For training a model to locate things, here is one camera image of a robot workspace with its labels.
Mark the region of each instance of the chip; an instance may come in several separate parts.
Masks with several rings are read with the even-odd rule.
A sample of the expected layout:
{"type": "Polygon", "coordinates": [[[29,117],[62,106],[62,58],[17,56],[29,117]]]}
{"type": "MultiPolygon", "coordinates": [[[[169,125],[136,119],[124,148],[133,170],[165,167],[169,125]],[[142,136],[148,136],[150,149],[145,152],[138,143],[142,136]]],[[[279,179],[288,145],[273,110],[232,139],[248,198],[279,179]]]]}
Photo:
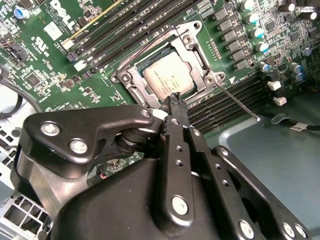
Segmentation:
{"type": "Polygon", "coordinates": [[[299,33],[298,32],[295,32],[295,33],[292,33],[291,35],[290,35],[290,39],[291,39],[291,41],[296,41],[296,40],[298,40],[299,39],[299,33]]]}
{"type": "Polygon", "coordinates": [[[276,27],[276,24],[274,21],[271,21],[269,23],[267,23],[265,25],[265,29],[267,29],[268,31],[271,31],[272,29],[274,29],[276,27]]]}
{"type": "Polygon", "coordinates": [[[90,18],[92,16],[92,13],[90,12],[90,10],[86,11],[84,13],[84,15],[87,17],[87,18],[90,18]]]}
{"type": "Polygon", "coordinates": [[[27,76],[25,78],[29,83],[30,85],[32,85],[33,87],[35,87],[37,84],[39,84],[41,81],[40,79],[38,78],[38,76],[35,74],[35,73],[31,73],[29,76],[27,76]]]}
{"type": "Polygon", "coordinates": [[[248,63],[247,60],[242,60],[240,62],[238,62],[237,64],[235,64],[235,68],[238,70],[242,70],[248,67],[248,63]]]}
{"type": "Polygon", "coordinates": [[[284,71],[284,70],[286,70],[286,68],[287,67],[286,67],[286,65],[284,63],[278,66],[278,70],[279,71],[284,71]]]}
{"type": "Polygon", "coordinates": [[[172,52],[147,67],[142,74],[155,95],[163,102],[174,92],[185,94],[193,89],[190,70],[189,64],[183,62],[176,52],[172,52]]]}
{"type": "Polygon", "coordinates": [[[84,16],[82,16],[78,19],[78,24],[81,28],[84,28],[88,24],[88,21],[84,16]]]}

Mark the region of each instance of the green circuit board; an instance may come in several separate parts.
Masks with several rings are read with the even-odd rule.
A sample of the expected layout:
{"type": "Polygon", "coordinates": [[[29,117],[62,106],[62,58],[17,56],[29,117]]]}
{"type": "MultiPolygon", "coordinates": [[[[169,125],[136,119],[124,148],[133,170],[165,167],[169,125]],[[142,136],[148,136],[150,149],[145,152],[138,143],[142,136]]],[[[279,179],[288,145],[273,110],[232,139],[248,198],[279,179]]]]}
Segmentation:
{"type": "MultiPolygon", "coordinates": [[[[10,80],[23,91],[32,95],[39,103],[43,111],[59,111],[64,109],[97,108],[105,106],[117,106],[133,104],[135,101],[122,86],[121,83],[112,83],[110,75],[126,53],[131,53],[138,48],[126,49],[119,58],[113,60],[107,68],[95,74],[90,79],[81,79],[73,86],[67,87],[61,82],[81,74],[74,68],[73,62],[66,58],[69,50],[64,49],[62,42],[81,29],[77,20],[83,18],[90,11],[89,22],[114,2],[111,0],[42,0],[39,4],[34,1],[29,9],[30,17],[19,20],[14,16],[18,0],[0,1],[0,35],[10,34],[11,39],[18,43],[28,54],[28,59],[21,63],[8,53],[6,46],[2,44],[0,50],[0,64],[6,67],[10,73],[10,80]]],[[[186,23],[199,20],[203,28],[198,34],[198,41],[208,59],[212,70],[226,73],[226,87],[259,72],[258,64],[264,59],[280,54],[271,69],[285,64],[282,71],[282,80],[288,81],[285,87],[288,91],[299,88],[298,84],[291,81],[291,75],[287,73],[291,62],[297,62],[305,67],[307,76],[318,76],[320,73],[317,61],[319,59],[319,37],[308,37],[307,29],[318,27],[319,24],[310,21],[285,21],[284,14],[278,12],[278,1],[255,0],[253,11],[260,16],[257,24],[265,30],[265,39],[270,45],[267,53],[254,51],[258,39],[248,37],[251,51],[252,64],[242,70],[236,70],[226,44],[221,38],[221,32],[217,29],[218,21],[213,18],[213,13],[227,4],[232,4],[234,12],[242,17],[239,24],[243,27],[243,34],[250,35],[253,24],[245,24],[243,18],[248,14],[239,10],[240,2],[235,0],[203,0],[182,12],[172,23],[180,21],[186,23]],[[265,24],[273,20],[275,27],[272,31],[265,29],[265,24]],[[299,34],[296,41],[290,40],[290,35],[299,34]],[[304,57],[305,48],[312,49],[312,55],[304,57]]]]}

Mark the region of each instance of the electrolytic capacitor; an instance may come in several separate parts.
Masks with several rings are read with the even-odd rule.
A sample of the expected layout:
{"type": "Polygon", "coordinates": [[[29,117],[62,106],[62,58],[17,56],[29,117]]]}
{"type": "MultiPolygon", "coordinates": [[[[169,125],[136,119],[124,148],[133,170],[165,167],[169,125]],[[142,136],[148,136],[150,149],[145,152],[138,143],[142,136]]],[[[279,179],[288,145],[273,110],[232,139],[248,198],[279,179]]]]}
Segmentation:
{"type": "Polygon", "coordinates": [[[299,74],[299,73],[302,73],[304,71],[304,68],[301,65],[299,65],[298,63],[293,62],[290,65],[290,71],[295,73],[295,74],[299,74]]]}
{"type": "Polygon", "coordinates": [[[259,63],[259,68],[264,73],[266,73],[266,72],[268,72],[270,70],[270,66],[268,64],[266,64],[265,62],[260,62],[259,63]]]}
{"type": "Polygon", "coordinates": [[[294,11],[296,8],[296,5],[294,5],[293,3],[290,4],[283,4],[279,7],[279,12],[281,13],[289,13],[294,11]]]}
{"type": "Polygon", "coordinates": [[[255,2],[253,0],[243,0],[241,3],[242,11],[252,11],[254,9],[255,2]]]}
{"type": "Polygon", "coordinates": [[[259,21],[259,16],[256,13],[249,13],[245,16],[245,22],[247,24],[256,24],[259,21]]]}
{"type": "Polygon", "coordinates": [[[299,15],[299,18],[301,20],[309,20],[309,21],[313,21],[317,18],[318,14],[314,11],[314,12],[302,12],[299,15]]]}
{"type": "Polygon", "coordinates": [[[260,39],[260,38],[262,38],[264,36],[264,30],[262,28],[259,28],[259,27],[254,27],[251,30],[251,36],[253,38],[260,39]]]}
{"type": "Polygon", "coordinates": [[[268,51],[268,49],[269,49],[269,44],[262,41],[259,42],[255,47],[255,50],[261,53],[265,53],[266,51],[268,51]]]}
{"type": "Polygon", "coordinates": [[[13,15],[15,16],[15,18],[19,20],[30,18],[30,12],[24,7],[19,6],[15,8],[15,10],[13,11],[13,15]]]}

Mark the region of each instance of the gray metal panel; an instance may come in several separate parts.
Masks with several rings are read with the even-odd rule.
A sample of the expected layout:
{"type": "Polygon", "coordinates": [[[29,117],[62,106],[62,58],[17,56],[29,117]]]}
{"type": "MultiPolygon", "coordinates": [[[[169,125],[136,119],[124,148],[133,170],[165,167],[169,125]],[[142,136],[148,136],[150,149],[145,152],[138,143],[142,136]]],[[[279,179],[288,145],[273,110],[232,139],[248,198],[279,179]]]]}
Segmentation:
{"type": "MultiPolygon", "coordinates": [[[[320,94],[304,94],[276,111],[320,125],[320,94]]],[[[248,119],[208,139],[228,147],[320,240],[320,132],[297,132],[248,119]]]]}

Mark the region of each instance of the microchip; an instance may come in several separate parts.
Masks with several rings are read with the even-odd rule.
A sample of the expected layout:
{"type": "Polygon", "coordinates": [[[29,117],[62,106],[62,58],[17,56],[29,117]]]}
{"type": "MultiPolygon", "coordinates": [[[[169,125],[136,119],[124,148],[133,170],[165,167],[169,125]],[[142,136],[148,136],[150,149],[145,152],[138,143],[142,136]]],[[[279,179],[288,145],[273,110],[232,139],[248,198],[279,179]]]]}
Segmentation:
{"type": "Polygon", "coordinates": [[[245,57],[245,54],[242,50],[240,50],[232,54],[231,57],[234,61],[238,61],[240,59],[243,59],[245,57]]]}
{"type": "Polygon", "coordinates": [[[71,89],[71,88],[73,88],[73,86],[75,85],[75,82],[74,82],[72,79],[68,79],[67,81],[64,82],[64,85],[65,85],[67,88],[71,89]]]}
{"type": "Polygon", "coordinates": [[[90,12],[90,10],[86,11],[84,13],[84,15],[87,17],[87,18],[90,18],[92,16],[92,13],[90,12]]]}
{"type": "Polygon", "coordinates": [[[267,29],[268,31],[271,31],[272,29],[274,29],[276,27],[276,24],[274,21],[271,21],[269,23],[267,23],[265,25],[265,29],[267,29]]]}
{"type": "Polygon", "coordinates": [[[237,49],[240,48],[240,43],[239,43],[238,40],[236,40],[236,41],[228,44],[228,45],[226,46],[226,48],[227,48],[230,52],[233,52],[233,51],[235,51],[235,50],[237,50],[237,49]]]}
{"type": "Polygon", "coordinates": [[[318,33],[319,33],[319,30],[317,27],[314,27],[308,30],[309,38],[314,38],[315,36],[318,35],[318,33]]]}
{"type": "Polygon", "coordinates": [[[151,64],[142,74],[155,95],[163,102],[171,93],[185,94],[193,89],[190,70],[189,64],[183,62],[176,52],[172,52],[151,64]]]}
{"type": "Polygon", "coordinates": [[[292,42],[298,40],[299,39],[299,33],[298,32],[292,33],[290,35],[290,39],[291,39],[292,42]]]}
{"type": "Polygon", "coordinates": [[[235,64],[235,68],[238,70],[242,70],[248,67],[248,63],[247,60],[242,60],[240,62],[238,62],[237,64],[235,64]]]}
{"type": "Polygon", "coordinates": [[[31,73],[29,76],[25,78],[31,86],[35,87],[41,81],[35,73],[31,73]]]}
{"type": "Polygon", "coordinates": [[[279,71],[284,71],[284,70],[286,70],[286,68],[287,68],[286,64],[284,64],[284,63],[278,66],[279,71]]]}
{"type": "Polygon", "coordinates": [[[225,8],[221,8],[213,14],[215,20],[220,21],[227,16],[227,11],[225,8]]]}
{"type": "Polygon", "coordinates": [[[274,65],[275,64],[275,61],[276,61],[276,58],[274,56],[271,56],[271,57],[268,57],[266,60],[265,60],[265,63],[268,64],[268,65],[274,65]]]}
{"type": "Polygon", "coordinates": [[[78,24],[81,28],[84,28],[88,24],[88,21],[84,16],[82,16],[78,19],[78,24]]]}
{"type": "Polygon", "coordinates": [[[224,34],[224,35],[222,36],[222,39],[223,39],[226,43],[228,43],[228,42],[234,40],[236,37],[237,37],[237,36],[236,36],[235,31],[231,30],[231,31],[227,32],[226,34],[224,34]]]}
{"type": "Polygon", "coordinates": [[[25,9],[31,9],[34,6],[30,0],[20,0],[18,4],[25,9]]]}

